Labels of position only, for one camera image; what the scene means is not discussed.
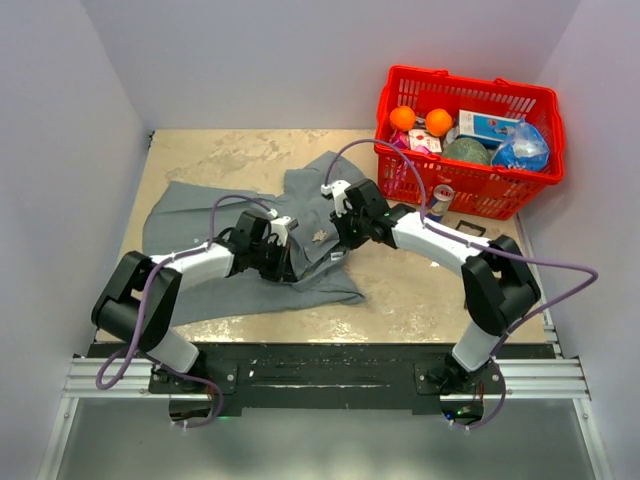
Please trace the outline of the gold brooch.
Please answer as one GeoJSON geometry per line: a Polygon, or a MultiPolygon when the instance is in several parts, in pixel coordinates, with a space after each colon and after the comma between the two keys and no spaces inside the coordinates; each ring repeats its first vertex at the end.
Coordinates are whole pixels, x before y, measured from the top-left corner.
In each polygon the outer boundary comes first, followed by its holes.
{"type": "Polygon", "coordinates": [[[328,237],[328,232],[326,230],[318,230],[312,236],[313,243],[322,243],[328,237]]]}

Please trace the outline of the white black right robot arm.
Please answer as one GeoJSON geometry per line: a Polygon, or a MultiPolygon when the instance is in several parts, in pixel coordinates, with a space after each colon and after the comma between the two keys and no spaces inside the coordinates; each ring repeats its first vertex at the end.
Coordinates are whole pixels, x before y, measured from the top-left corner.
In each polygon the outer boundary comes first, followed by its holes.
{"type": "Polygon", "coordinates": [[[427,377],[443,393],[469,392],[508,328],[541,297],[518,244],[505,235],[458,234],[408,205],[391,207],[370,179],[337,180],[322,185],[321,194],[333,202],[330,221],[342,247],[355,250],[371,240],[426,257],[462,279],[471,323],[427,377]]]}

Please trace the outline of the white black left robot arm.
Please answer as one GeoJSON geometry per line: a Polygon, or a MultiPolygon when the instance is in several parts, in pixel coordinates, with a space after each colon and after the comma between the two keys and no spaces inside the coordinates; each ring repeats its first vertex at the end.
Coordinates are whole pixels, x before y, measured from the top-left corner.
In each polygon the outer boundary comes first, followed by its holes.
{"type": "Polygon", "coordinates": [[[91,321],[173,369],[171,378],[183,391],[196,392],[206,383],[207,368],[197,361],[197,347],[170,327],[179,294],[247,269],[268,281],[292,281],[290,234],[297,226],[290,216],[245,211],[210,243],[166,255],[130,251],[96,301],[91,321]]]}

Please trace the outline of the blue silver drink can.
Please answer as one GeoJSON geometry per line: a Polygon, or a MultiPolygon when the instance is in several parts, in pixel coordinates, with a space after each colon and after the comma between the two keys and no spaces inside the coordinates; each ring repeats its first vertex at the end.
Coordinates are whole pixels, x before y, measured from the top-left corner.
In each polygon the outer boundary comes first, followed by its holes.
{"type": "Polygon", "coordinates": [[[451,186],[447,184],[436,185],[428,203],[426,217],[435,222],[440,222],[448,212],[454,198],[455,191],[451,186]]]}

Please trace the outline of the pink white small box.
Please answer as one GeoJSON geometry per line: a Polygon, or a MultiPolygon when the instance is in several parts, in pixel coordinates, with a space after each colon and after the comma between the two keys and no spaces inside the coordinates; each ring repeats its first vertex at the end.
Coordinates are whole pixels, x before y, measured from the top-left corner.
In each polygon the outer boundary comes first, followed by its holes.
{"type": "Polygon", "coordinates": [[[418,153],[440,154],[442,152],[441,140],[424,129],[412,129],[406,132],[396,130],[390,143],[398,148],[418,153]]]}

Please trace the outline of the orange fruit left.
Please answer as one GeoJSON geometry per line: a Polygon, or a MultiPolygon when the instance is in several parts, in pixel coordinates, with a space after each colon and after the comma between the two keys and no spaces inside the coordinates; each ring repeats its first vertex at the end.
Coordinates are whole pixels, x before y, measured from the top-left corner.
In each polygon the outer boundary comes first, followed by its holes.
{"type": "Polygon", "coordinates": [[[409,106],[398,106],[389,113],[389,123],[392,129],[407,132],[414,128],[416,114],[409,106]]]}

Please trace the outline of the orange fruit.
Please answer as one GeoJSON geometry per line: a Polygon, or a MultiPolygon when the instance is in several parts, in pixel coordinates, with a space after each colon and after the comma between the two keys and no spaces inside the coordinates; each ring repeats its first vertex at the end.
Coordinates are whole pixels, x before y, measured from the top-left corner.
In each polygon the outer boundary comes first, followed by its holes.
{"type": "Polygon", "coordinates": [[[435,137],[444,137],[453,124],[452,116],[445,109],[433,109],[425,117],[426,130],[435,137]]]}
{"type": "Polygon", "coordinates": [[[416,114],[409,106],[398,106],[389,113],[389,123],[392,129],[407,132],[414,128],[416,114]]]}

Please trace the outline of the orange fruit right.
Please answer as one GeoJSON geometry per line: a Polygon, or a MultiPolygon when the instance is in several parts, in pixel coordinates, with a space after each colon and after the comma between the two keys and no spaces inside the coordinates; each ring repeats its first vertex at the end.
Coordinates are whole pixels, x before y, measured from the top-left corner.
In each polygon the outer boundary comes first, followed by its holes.
{"type": "Polygon", "coordinates": [[[452,116],[445,109],[433,109],[425,117],[426,130],[435,137],[444,137],[453,124],[452,116]]]}

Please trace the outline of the green melon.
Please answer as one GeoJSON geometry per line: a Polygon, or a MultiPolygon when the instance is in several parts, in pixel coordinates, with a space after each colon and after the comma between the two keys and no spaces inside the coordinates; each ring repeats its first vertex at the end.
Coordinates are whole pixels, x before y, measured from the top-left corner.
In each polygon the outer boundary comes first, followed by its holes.
{"type": "Polygon", "coordinates": [[[475,165],[488,166],[491,156],[484,145],[473,138],[458,138],[448,144],[441,153],[442,158],[475,165]]]}

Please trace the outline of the red plastic shopping basket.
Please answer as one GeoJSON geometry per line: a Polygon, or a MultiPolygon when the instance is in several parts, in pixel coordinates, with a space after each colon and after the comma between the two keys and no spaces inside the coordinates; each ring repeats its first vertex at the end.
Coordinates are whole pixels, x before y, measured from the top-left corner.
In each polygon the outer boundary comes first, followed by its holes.
{"type": "Polygon", "coordinates": [[[564,177],[564,126],[554,90],[496,78],[492,81],[455,76],[446,70],[405,65],[390,68],[377,108],[377,184],[391,200],[417,204],[430,200],[435,188],[452,189],[449,208],[470,215],[506,220],[545,187],[564,177]],[[460,110],[492,114],[533,125],[546,141],[550,156],[539,172],[508,170],[445,159],[412,150],[397,154],[386,147],[393,135],[391,111],[409,106],[424,116],[441,108],[452,116],[460,110]]]}

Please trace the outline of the white blue light bulb box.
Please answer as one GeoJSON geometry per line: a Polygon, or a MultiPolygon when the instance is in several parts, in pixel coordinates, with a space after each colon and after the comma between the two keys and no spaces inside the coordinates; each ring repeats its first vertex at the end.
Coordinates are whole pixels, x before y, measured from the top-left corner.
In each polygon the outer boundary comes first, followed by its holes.
{"type": "Polygon", "coordinates": [[[485,147],[497,148],[512,134],[518,121],[506,117],[460,110],[457,117],[456,137],[471,138],[485,147]]]}

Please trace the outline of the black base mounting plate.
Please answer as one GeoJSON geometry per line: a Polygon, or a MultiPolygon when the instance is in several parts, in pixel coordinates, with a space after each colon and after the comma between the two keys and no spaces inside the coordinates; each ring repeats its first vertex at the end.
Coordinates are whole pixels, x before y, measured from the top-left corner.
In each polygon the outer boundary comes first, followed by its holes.
{"type": "Polygon", "coordinates": [[[484,399],[503,389],[484,367],[447,380],[446,344],[202,343],[203,359],[186,379],[138,354],[146,391],[168,395],[172,420],[224,417],[247,409],[401,410],[476,421],[484,399]]]}

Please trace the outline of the blue plastic bag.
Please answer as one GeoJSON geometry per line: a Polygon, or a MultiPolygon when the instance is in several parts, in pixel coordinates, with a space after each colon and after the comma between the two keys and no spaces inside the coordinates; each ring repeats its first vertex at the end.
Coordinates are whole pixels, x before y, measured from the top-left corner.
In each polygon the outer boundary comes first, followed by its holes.
{"type": "Polygon", "coordinates": [[[491,165],[506,169],[540,172],[548,164],[550,149],[540,132],[520,121],[498,146],[491,165]]]}

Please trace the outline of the black rectangular frame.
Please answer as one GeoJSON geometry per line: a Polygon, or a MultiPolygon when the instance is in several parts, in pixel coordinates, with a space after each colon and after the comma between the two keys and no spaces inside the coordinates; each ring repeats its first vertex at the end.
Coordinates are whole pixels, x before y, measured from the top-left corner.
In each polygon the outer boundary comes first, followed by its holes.
{"type": "Polygon", "coordinates": [[[461,233],[475,237],[484,237],[487,232],[485,227],[466,220],[459,220],[455,229],[461,233]]]}

